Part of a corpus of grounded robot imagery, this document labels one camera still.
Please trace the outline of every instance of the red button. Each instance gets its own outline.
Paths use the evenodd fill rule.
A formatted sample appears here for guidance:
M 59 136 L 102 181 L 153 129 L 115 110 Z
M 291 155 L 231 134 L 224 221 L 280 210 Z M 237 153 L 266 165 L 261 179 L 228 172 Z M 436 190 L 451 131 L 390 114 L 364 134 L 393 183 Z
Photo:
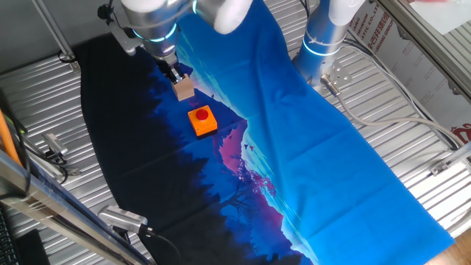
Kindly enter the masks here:
M 206 110 L 198 110 L 196 112 L 196 118 L 200 121 L 205 121 L 209 116 L 209 113 Z

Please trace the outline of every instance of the orange block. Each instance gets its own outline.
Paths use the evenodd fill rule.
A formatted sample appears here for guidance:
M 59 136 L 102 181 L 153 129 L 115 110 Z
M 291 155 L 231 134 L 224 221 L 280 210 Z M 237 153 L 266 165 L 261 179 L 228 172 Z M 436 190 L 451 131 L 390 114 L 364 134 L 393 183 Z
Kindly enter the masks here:
M 204 106 L 188 113 L 196 136 L 211 133 L 218 129 L 218 123 L 209 106 Z

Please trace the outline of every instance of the wooden block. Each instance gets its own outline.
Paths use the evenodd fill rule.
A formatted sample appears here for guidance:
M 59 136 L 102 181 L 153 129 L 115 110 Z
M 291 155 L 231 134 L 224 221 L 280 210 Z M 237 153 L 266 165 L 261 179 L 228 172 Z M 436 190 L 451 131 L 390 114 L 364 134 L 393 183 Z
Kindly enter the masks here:
M 187 74 L 185 74 L 185 78 L 176 85 L 171 84 L 171 87 L 173 88 L 178 101 L 194 96 L 194 85 Z

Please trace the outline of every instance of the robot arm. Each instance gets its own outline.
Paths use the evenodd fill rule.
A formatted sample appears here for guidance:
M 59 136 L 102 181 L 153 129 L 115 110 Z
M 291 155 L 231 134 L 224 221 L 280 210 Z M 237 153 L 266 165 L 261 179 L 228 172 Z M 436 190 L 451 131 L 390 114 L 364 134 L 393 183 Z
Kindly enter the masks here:
M 175 53 L 179 39 L 177 19 L 185 10 L 193 10 L 217 32 L 228 34 L 244 20 L 253 0 L 121 0 L 132 25 L 128 38 L 113 21 L 107 21 L 123 49 L 134 55 L 142 46 L 157 61 L 159 69 L 173 85 L 185 79 Z
M 129 54 L 142 46 L 157 61 L 159 69 L 173 85 L 185 80 L 175 53 L 179 30 L 177 17 L 192 9 L 217 32 L 228 34 L 247 15 L 253 0 L 121 0 L 135 38 L 116 25 L 107 22 L 111 32 Z M 320 0 L 308 19 L 303 45 L 293 63 L 298 72 L 312 85 L 329 74 L 341 43 L 352 20 L 365 0 Z

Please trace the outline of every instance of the white wall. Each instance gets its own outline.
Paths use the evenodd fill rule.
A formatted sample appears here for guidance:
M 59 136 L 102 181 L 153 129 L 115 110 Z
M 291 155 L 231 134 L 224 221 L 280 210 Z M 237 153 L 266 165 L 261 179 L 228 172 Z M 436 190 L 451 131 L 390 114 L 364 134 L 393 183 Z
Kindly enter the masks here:
M 108 33 L 98 6 L 108 0 L 44 0 L 71 46 Z M 119 13 L 120 1 L 115 0 Z M 0 73 L 59 51 L 30 0 L 0 0 Z

